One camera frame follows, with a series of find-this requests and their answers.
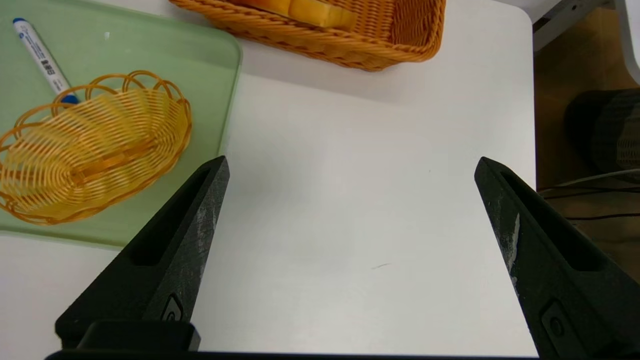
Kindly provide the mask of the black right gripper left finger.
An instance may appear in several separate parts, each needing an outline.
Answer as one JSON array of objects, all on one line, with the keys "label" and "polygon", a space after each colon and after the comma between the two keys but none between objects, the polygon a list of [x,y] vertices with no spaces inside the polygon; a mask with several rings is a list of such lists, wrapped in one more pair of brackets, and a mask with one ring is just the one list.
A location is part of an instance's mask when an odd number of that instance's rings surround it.
[{"label": "black right gripper left finger", "polygon": [[55,321],[64,351],[196,351],[191,317],[226,189],[227,158],[202,164]]}]

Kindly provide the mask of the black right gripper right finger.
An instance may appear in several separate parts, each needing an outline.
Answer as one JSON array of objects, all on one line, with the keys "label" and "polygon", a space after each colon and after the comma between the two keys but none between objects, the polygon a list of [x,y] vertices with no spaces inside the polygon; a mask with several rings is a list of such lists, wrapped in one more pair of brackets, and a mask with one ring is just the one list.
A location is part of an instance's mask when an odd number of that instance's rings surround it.
[{"label": "black right gripper right finger", "polygon": [[507,166],[474,180],[538,356],[637,360],[639,284]]}]

